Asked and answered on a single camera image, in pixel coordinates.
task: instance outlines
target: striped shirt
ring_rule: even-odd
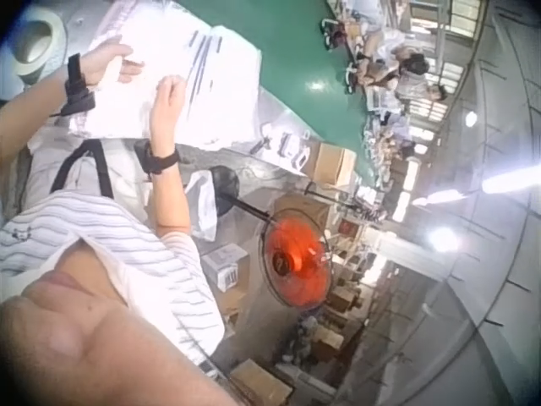
[[[145,316],[146,312],[151,323],[169,317],[172,333],[165,331],[166,327],[160,329],[156,325],[159,323],[153,324],[195,364],[215,351],[223,338],[224,326],[194,241],[178,232],[159,239],[118,203],[101,196],[61,190],[3,226],[0,230],[2,300],[19,293],[6,292],[6,287],[13,286],[11,280],[16,281],[24,272],[30,275],[39,270],[78,239],[95,248],[98,257],[102,253],[113,258],[116,267],[123,266],[127,279],[139,273],[133,277],[139,279],[139,285],[143,280],[155,282],[153,297],[165,298],[161,306],[145,294],[141,294],[140,302],[137,294],[124,299],[132,310],[143,307],[138,309],[139,313]]]

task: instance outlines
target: wrist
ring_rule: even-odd
[[[174,143],[156,143],[156,142],[150,142],[150,149],[152,150],[152,155],[157,158],[165,158],[173,153],[175,153],[176,148]]]

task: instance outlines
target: electric fan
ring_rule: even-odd
[[[331,251],[323,231],[302,211],[285,209],[271,216],[240,200],[238,176],[232,169],[218,166],[210,172],[219,216],[236,206],[264,222],[260,263],[273,295],[300,310],[321,305],[332,283]]]

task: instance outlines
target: window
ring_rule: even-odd
[[[411,126],[409,132],[412,136],[420,138],[421,140],[431,141],[434,139],[434,132],[428,129],[421,129],[419,127]]]
[[[453,0],[451,25],[447,30],[470,38],[475,34],[481,0]]]
[[[438,85],[443,85],[450,94],[455,93],[458,83],[462,78],[464,73],[464,68],[462,66],[455,65],[454,63],[445,62],[443,64],[443,69],[441,74],[435,71],[436,61],[434,58],[426,58],[427,62],[430,65],[429,72],[425,75],[427,81],[433,85],[437,83]]]
[[[429,100],[412,100],[410,104],[410,112],[423,118],[428,118],[430,121],[439,122],[447,112],[447,106],[438,102]]]
[[[419,155],[426,154],[426,151],[428,151],[429,148],[426,145],[423,144],[416,144],[415,145],[415,153]]]
[[[479,18],[481,0],[451,0],[445,28],[459,36],[473,38]],[[412,1],[412,31],[423,34],[433,33],[438,28],[438,3]]]

